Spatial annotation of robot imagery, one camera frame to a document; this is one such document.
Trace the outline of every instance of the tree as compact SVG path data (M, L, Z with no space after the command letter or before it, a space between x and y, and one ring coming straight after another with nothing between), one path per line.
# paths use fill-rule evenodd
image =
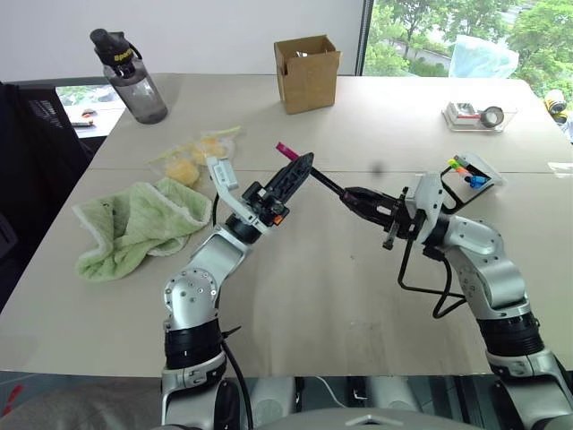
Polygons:
M518 0L450 0L449 19L442 29L444 38L455 42L458 34L497 42L509 32L501 11L517 4Z
M392 6L394 20L401 23L406 31L403 36L406 43L404 59L415 34L425 35L434 25L445 25L448 16L446 0L389 0L384 3Z
M364 74L370 76L402 76L408 68L390 41L398 39L404 28L394 22L391 7L376 2L372 8L368 43L364 59Z
M508 39L519 53L514 74L542 97L560 89L573 98L573 3L571 0L541 0L521 13Z

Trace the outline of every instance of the cardboard box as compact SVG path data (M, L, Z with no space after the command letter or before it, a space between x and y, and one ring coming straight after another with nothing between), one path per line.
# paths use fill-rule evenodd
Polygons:
M287 113L334 104L340 52L326 35L275 42L275 57L278 92Z

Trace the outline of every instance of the gray water bottle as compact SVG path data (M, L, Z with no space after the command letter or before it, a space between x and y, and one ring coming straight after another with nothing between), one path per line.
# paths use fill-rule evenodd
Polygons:
M135 119L142 124L155 124L165 118L167 107L145 70L141 54L124 33L97 29L91 32L90 39L104 65L104 75Z

